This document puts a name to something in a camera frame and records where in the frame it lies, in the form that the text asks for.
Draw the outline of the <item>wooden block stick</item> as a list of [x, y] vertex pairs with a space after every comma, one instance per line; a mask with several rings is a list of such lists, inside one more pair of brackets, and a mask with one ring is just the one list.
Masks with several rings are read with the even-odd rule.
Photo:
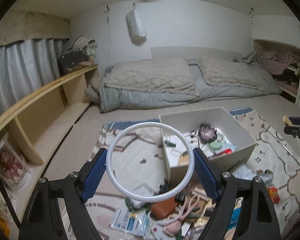
[[285, 124], [285, 126], [293, 126], [293, 123], [290, 121], [288, 116], [284, 115], [282, 120], [283, 120], [283, 123]]

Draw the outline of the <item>red qr packet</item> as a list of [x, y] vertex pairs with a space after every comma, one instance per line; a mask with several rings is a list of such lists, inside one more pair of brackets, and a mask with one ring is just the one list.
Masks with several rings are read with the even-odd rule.
[[270, 199], [273, 204], [277, 204], [280, 201], [280, 197], [278, 194], [278, 189], [275, 186], [267, 187]]

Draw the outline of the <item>pink clothes pile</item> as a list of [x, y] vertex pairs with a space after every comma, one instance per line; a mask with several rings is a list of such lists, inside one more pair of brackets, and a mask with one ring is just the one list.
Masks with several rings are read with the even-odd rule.
[[282, 75], [294, 61], [300, 61], [300, 56], [291, 52], [269, 50], [261, 55], [261, 60], [271, 75]]

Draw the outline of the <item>mint round case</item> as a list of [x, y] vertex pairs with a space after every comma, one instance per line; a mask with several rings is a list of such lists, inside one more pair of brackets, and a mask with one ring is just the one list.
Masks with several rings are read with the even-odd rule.
[[213, 141], [207, 144], [209, 150], [214, 154], [221, 152], [224, 148], [223, 143], [219, 141]]

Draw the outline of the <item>white cardboard shoe box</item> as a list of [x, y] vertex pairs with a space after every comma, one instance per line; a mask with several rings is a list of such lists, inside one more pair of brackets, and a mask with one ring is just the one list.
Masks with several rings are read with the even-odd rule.
[[[192, 148], [200, 148], [205, 156], [223, 170], [229, 170], [250, 158], [256, 140], [236, 119], [237, 111], [222, 107], [159, 115], [159, 121], [178, 130]], [[166, 129], [161, 130], [168, 180], [181, 182], [189, 165], [187, 149], [182, 141]]]

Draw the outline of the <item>wooden side shelf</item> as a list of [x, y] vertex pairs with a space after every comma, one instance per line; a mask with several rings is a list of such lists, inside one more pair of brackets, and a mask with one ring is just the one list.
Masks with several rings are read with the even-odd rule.
[[89, 107], [84, 91], [97, 68], [64, 75], [18, 101], [0, 116], [0, 133], [6, 130], [31, 163], [46, 165]]

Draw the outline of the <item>blue white medicine sachet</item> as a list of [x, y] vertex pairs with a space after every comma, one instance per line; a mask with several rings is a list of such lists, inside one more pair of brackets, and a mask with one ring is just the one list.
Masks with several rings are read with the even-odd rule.
[[124, 206], [116, 209], [109, 227], [123, 233], [143, 237], [149, 227], [149, 218], [145, 209], [129, 211]]

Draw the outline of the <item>beige quilted blanket right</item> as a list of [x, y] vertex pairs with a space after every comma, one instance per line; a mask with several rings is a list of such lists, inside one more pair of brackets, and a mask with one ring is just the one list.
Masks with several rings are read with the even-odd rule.
[[208, 85], [245, 87], [266, 94], [280, 92], [272, 76], [260, 67], [215, 57], [201, 57], [196, 61]]

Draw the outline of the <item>beige quilted blanket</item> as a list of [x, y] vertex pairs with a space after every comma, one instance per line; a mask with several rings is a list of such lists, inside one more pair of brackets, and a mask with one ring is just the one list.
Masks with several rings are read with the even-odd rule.
[[189, 65], [182, 59], [121, 62], [104, 77], [105, 86], [150, 93], [199, 94]]
[[245, 87], [266, 94], [280, 92], [272, 76], [260, 67], [215, 57], [201, 57], [196, 61], [208, 85]]

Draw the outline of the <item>cartoon patterned blanket mat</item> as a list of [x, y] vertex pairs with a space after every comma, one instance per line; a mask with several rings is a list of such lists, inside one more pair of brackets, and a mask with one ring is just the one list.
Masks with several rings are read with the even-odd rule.
[[[161, 114], [159, 121], [186, 138], [204, 122], [222, 133], [227, 143], [236, 146], [234, 153], [218, 156], [206, 146], [202, 151], [221, 169], [241, 178], [264, 172], [279, 196], [274, 207], [281, 234], [291, 231], [300, 219], [300, 158], [263, 116], [250, 107], [230, 111], [210, 108]], [[112, 167], [126, 189], [158, 191], [166, 180], [176, 186], [183, 179], [189, 163], [185, 151], [179, 138], [167, 130], [140, 128], [118, 142]]]

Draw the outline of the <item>grey folded duvet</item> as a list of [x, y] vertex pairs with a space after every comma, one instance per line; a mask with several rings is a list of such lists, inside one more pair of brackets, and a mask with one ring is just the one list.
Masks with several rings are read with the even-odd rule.
[[154, 109], [203, 100], [280, 94], [256, 53], [244, 58], [157, 59], [107, 67], [84, 91], [100, 112]]

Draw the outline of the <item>grey curtain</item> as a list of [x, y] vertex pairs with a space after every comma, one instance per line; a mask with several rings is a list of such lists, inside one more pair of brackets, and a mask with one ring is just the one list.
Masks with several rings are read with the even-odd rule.
[[0, 47], [0, 116], [16, 102], [60, 77], [62, 40], [26, 40]]

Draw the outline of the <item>dark storage bag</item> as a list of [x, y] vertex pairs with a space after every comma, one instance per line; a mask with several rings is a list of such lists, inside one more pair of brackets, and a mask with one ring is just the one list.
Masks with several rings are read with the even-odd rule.
[[76, 70], [91, 66], [89, 56], [81, 50], [64, 53], [58, 57], [57, 62], [62, 75], [70, 74]]

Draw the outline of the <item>white cap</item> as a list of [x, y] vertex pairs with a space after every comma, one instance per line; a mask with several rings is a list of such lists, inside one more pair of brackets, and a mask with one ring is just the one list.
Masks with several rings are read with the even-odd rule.
[[88, 44], [91, 44], [91, 43], [95, 43], [95, 40], [94, 39], [88, 39], [85, 36], [80, 36], [74, 41], [74, 43], [72, 44], [70, 49], [82, 49], [82, 48], [86, 47]]

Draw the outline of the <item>white hanging pouch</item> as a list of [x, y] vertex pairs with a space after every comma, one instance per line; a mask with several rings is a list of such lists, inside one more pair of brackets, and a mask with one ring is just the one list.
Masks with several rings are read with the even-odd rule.
[[143, 39], [147, 36], [147, 31], [135, 4], [133, 4], [132, 10], [127, 13], [126, 21], [130, 38], [133, 41]]

